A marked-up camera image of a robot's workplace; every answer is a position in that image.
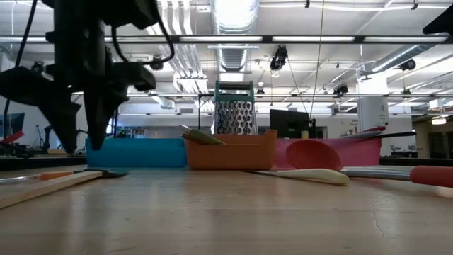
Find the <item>ceiling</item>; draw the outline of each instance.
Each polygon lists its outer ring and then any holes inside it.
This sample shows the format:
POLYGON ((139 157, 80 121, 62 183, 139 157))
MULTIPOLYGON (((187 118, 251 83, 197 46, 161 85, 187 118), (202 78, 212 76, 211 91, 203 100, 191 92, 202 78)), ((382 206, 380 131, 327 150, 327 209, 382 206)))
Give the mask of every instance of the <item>ceiling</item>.
MULTIPOLYGON (((25 23, 28 19, 31 1, 0 0, 0 34, 22 35, 25 23)), ((363 8, 410 6, 410 0, 329 0, 325 2, 324 12, 322 1, 311 0, 311 6, 304 8, 305 1, 260 1, 258 17, 254 34, 256 35, 422 35, 422 29, 434 18, 440 15, 452 4, 452 0, 417 1, 420 8, 412 11, 410 9, 392 11, 357 11, 363 8), (437 8, 421 8, 421 6, 432 6, 437 8), (332 8, 349 8, 348 11, 332 10, 332 8)), ((207 0, 192 0, 191 26, 195 34, 213 34, 212 15, 210 3, 207 0)), ((52 10, 44 4, 39 3, 31 29, 31 35, 44 35, 53 27, 52 10)), ((148 35, 145 30, 137 30, 131 25, 121 27, 118 35, 148 35)), ((219 76, 219 67, 216 61, 215 50, 207 48, 208 45, 196 45, 197 55, 200 59, 204 74, 207 76, 209 89, 214 88, 214 83, 219 76)), ((277 45, 257 45, 258 49, 249 50, 247 65, 243 80, 264 82, 264 90, 267 94, 288 94, 297 92, 298 86, 301 92, 312 94, 323 93, 336 84, 329 82, 343 73, 346 68, 359 62, 372 62, 383 58, 403 45, 363 45, 362 55, 360 45, 287 45, 289 60, 283 67, 279 77, 272 78, 267 69, 268 60, 273 55, 277 45), (318 75, 316 67, 319 59, 318 75)), ((160 54, 158 45, 122 45, 122 51, 127 56, 160 54)), ((401 71, 390 70, 388 74, 388 86, 390 92, 401 92, 404 84, 410 86, 420 82, 429 81, 439 75, 450 72, 453 64, 453 45, 438 45, 427 52, 414 57, 417 68, 414 71, 406 72, 402 79, 401 71)), ((47 60, 52 61, 53 47, 51 45, 27 45, 24 54, 25 60, 47 60)), ((173 71, 166 66, 164 71, 154 72, 159 82, 158 90, 172 92, 173 71)), ((357 80, 355 75, 345 81, 348 84, 350 93, 355 92, 357 80)), ((452 86, 448 79, 433 86, 425 86, 417 91, 417 94, 433 93, 440 89, 452 86)), ((275 98, 276 101, 283 101, 285 98, 275 98)), ((286 98, 287 101, 297 101, 297 98, 286 98)), ((426 102, 426 99, 415 100, 426 102)))

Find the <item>wooden table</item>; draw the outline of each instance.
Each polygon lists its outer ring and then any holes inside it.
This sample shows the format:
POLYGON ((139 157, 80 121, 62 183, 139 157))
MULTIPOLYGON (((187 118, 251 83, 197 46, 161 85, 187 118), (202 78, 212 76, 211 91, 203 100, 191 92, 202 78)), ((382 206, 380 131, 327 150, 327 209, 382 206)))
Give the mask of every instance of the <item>wooden table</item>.
POLYGON ((0 254, 451 254, 452 198, 400 181, 140 170, 0 210, 0 254))

